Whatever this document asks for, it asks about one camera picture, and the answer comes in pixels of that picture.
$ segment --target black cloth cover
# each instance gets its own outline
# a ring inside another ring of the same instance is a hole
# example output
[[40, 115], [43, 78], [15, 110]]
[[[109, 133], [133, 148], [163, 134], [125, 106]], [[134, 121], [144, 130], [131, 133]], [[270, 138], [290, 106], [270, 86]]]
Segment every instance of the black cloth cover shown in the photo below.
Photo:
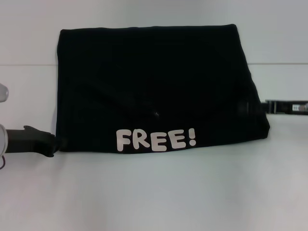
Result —
[[235, 25], [62, 30], [60, 151], [147, 153], [264, 139]]

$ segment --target white table surface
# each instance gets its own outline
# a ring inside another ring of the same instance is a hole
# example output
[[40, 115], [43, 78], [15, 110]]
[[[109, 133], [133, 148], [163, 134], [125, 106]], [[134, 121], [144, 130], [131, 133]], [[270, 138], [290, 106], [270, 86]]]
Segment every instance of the white table surface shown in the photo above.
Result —
[[3, 231], [308, 230], [308, 116], [266, 140], [157, 154], [6, 154]]

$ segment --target exclamation mark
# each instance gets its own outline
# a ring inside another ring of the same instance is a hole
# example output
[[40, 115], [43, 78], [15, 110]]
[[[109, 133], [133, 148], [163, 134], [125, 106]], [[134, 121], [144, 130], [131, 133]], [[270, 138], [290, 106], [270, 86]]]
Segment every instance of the exclamation mark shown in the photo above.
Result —
[[[193, 128], [191, 128], [191, 129], [188, 130], [188, 134], [189, 134], [189, 138], [191, 138], [191, 139], [196, 138], [196, 135], [195, 135], [195, 133], [194, 133], [194, 129], [193, 129]], [[196, 141], [195, 141], [195, 140], [191, 140], [191, 141], [189, 141], [189, 144], [190, 144], [191, 146], [195, 146], [195, 145], [196, 145]]]

